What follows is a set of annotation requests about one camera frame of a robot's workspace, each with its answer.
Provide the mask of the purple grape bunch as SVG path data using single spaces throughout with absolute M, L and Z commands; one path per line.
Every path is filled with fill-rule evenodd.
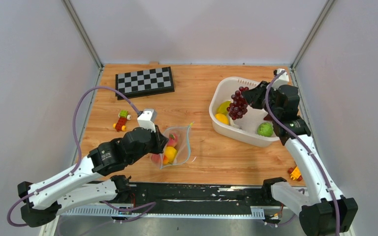
M 248 104 L 242 95 L 243 91 L 249 90 L 248 87 L 239 87 L 233 95 L 232 102 L 228 109 L 228 115 L 232 120 L 242 118 L 247 113 Z

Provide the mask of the red orange wax apple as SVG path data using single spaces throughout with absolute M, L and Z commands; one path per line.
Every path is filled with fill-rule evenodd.
M 163 164 L 163 154 L 152 154 L 151 161 L 156 165 Z

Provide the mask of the dark brown fig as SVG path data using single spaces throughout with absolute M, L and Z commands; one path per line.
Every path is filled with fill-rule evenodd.
M 267 114 L 264 118 L 265 121 L 273 121 L 273 118 L 270 114 Z

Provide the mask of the white plastic basket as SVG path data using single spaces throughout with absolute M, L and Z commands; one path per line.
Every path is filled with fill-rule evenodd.
M 279 140 L 264 109 L 254 109 L 248 105 L 243 91 L 252 91 L 259 82 L 228 77 L 217 86 L 209 106 L 213 129 L 224 136 L 257 147 L 267 147 Z

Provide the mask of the green custard apple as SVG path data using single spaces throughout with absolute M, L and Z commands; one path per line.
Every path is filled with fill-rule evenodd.
M 271 137 L 273 133 L 273 126 L 268 122 L 261 123 L 257 128 L 257 134 L 260 136 Z

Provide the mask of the clear zip top bag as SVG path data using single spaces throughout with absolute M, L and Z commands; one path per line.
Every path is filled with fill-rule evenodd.
M 178 165 L 182 165 L 182 164 L 186 163 L 189 160 L 190 155 L 191 155 L 190 131 L 191 131 L 192 126 L 193 126 L 193 122 L 191 122 L 187 126 L 169 127 L 165 130 L 164 135 L 167 138 L 169 136 L 169 133 L 171 133 L 171 132 L 177 133 L 178 144 L 174 148 L 178 151 L 178 153 L 176 155 L 176 158 L 175 158 L 175 161 L 173 162 L 173 164 L 156 165 L 152 162 L 156 167 L 158 167 L 159 169 L 163 169 L 163 168 L 169 167 L 169 166 L 178 166 Z

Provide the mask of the pink peach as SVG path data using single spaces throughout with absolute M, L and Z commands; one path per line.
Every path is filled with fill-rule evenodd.
M 177 133 L 175 133 L 175 132 L 169 133 L 168 139 L 169 139 L 169 141 L 167 143 L 168 147 L 175 147 L 178 144 L 178 135 L 177 135 Z

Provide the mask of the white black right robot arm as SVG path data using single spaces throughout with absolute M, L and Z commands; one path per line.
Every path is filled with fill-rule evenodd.
M 263 109 L 272 119 L 275 134 L 289 151 L 306 183 L 304 195 L 281 178 L 267 179 L 261 198 L 267 205 L 281 202 L 298 217 L 308 236 L 339 235 L 347 232 L 356 216 L 358 205 L 336 186 L 315 148 L 305 121 L 299 116 L 298 88 L 268 82 L 241 92 L 253 109 Z

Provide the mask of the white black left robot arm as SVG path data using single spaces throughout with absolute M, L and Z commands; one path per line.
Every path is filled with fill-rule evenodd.
M 126 203 L 131 197 L 129 179 L 112 176 L 109 180 L 88 186 L 93 180 L 122 171 L 148 153 L 160 154 L 169 139 L 158 129 L 137 127 L 100 144 L 72 166 L 40 183 L 24 181 L 18 184 L 18 195 L 24 205 L 21 217 L 29 227 L 39 227 L 53 221 L 56 216 L 82 205 L 115 200 Z

